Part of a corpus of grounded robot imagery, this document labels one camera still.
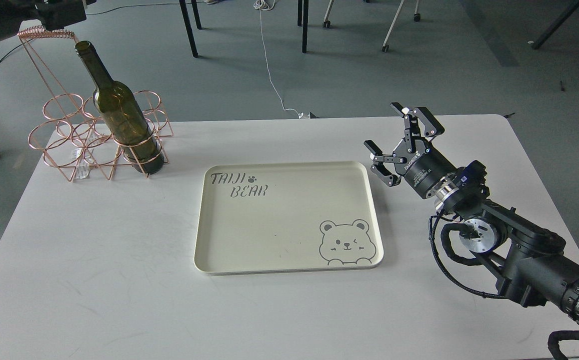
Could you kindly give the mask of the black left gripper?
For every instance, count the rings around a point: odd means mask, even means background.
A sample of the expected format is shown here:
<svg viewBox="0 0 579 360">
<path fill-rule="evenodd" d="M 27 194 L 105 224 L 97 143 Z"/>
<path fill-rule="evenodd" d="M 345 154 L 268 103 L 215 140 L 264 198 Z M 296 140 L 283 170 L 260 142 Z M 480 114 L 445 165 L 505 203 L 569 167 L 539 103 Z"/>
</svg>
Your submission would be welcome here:
<svg viewBox="0 0 579 360">
<path fill-rule="evenodd" d="M 38 20 L 49 30 L 60 30 L 86 20 L 86 0 L 0 0 L 0 41 L 20 31 L 24 21 Z"/>
</svg>

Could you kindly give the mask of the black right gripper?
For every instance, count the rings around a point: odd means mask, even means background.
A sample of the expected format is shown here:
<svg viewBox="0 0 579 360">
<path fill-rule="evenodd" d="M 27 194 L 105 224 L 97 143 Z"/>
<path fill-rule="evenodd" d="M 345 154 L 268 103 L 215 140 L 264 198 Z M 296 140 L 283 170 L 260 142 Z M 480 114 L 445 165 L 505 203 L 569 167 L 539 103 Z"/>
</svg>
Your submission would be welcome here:
<svg viewBox="0 0 579 360">
<path fill-rule="evenodd" d="M 415 140 L 434 139 L 445 132 L 445 128 L 427 107 L 405 107 L 398 102 L 390 103 L 404 120 L 404 143 L 406 150 L 415 151 Z M 386 155 L 372 140 L 365 140 L 363 144 L 371 153 L 371 171 L 376 174 L 388 187 L 397 186 L 402 178 L 414 189 L 422 199 L 433 196 L 432 189 L 442 178 L 455 174 L 454 166 L 442 153 L 433 146 L 424 150 L 408 153 L 401 146 L 397 146 L 392 155 Z M 395 173 L 387 169 L 387 164 L 394 165 Z"/>
</svg>

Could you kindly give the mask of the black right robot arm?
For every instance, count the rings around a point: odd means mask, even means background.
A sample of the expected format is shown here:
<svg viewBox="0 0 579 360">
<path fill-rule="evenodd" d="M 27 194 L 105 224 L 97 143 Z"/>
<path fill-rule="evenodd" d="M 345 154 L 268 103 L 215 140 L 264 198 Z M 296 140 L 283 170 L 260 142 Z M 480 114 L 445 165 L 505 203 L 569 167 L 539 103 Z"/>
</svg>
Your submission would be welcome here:
<svg viewBox="0 0 579 360">
<path fill-rule="evenodd" d="M 443 275 L 459 284 L 440 260 L 435 242 L 440 220 L 445 221 L 439 238 L 447 257 L 457 264 L 483 265 L 496 277 L 495 294 L 470 287 L 467 292 L 525 308 L 550 302 L 579 325 L 579 264 L 564 255 L 563 237 L 493 202 L 481 162 L 455 167 L 436 150 L 432 140 L 445 129 L 426 107 L 410 109 L 397 102 L 391 107 L 404 121 L 404 136 L 390 154 L 372 140 L 364 142 L 371 170 L 389 187 L 405 180 L 420 198 L 436 198 L 429 241 Z M 579 330 L 550 333 L 547 347 L 555 360 L 566 358 L 560 350 L 565 340 L 579 341 Z"/>
</svg>

